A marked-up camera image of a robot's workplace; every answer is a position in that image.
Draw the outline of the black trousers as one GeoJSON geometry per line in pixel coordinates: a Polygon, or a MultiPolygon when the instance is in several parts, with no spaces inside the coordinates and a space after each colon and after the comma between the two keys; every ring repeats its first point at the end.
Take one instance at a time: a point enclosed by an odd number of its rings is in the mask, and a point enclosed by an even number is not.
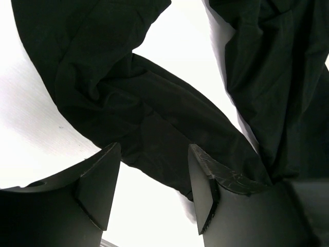
{"type": "Polygon", "coordinates": [[[328,175],[328,1],[207,1],[234,30],[226,89],[255,151],[202,93],[133,53],[170,1],[13,1],[23,46],[64,118],[192,200],[190,144],[265,185],[328,175]]]}

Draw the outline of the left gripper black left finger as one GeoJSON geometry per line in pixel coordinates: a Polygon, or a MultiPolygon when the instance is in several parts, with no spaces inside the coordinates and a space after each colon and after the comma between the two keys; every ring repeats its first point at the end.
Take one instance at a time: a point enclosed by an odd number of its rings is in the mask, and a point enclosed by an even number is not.
{"type": "Polygon", "coordinates": [[[99,246],[113,203],[121,147],[26,187],[1,190],[1,246],[99,246]]]}

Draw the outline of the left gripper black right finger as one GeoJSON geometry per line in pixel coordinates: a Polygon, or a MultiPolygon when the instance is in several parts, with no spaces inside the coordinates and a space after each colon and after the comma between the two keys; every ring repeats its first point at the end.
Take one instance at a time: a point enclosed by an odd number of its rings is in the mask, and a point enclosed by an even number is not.
{"type": "Polygon", "coordinates": [[[195,144],[188,164],[205,246],[328,246],[328,179],[265,186],[195,144]]]}

